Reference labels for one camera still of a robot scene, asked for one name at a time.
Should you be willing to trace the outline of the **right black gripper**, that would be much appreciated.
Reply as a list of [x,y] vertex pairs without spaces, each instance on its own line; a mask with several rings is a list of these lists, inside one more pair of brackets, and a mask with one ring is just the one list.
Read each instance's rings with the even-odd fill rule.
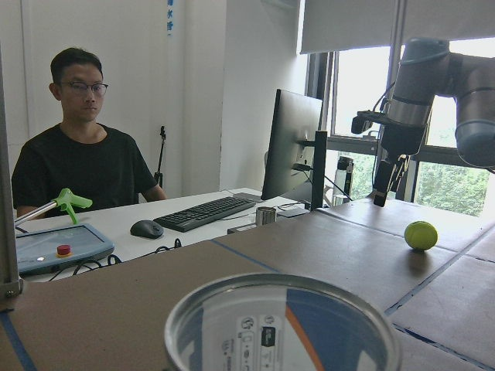
[[397,192],[407,172],[410,155],[420,151],[425,127],[389,124],[385,126],[381,146],[388,157],[398,157],[393,163],[381,160],[374,178],[374,205],[383,207],[388,192]]

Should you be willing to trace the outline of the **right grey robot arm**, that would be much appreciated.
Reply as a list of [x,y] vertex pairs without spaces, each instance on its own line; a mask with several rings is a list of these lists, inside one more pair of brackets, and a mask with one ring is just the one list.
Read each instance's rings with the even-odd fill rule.
[[369,117],[384,126],[381,146],[387,152],[374,180],[375,205],[385,204],[409,156],[418,154],[435,97],[456,102],[459,157],[477,168],[494,168],[494,60],[453,53],[445,40],[410,39],[387,112]]

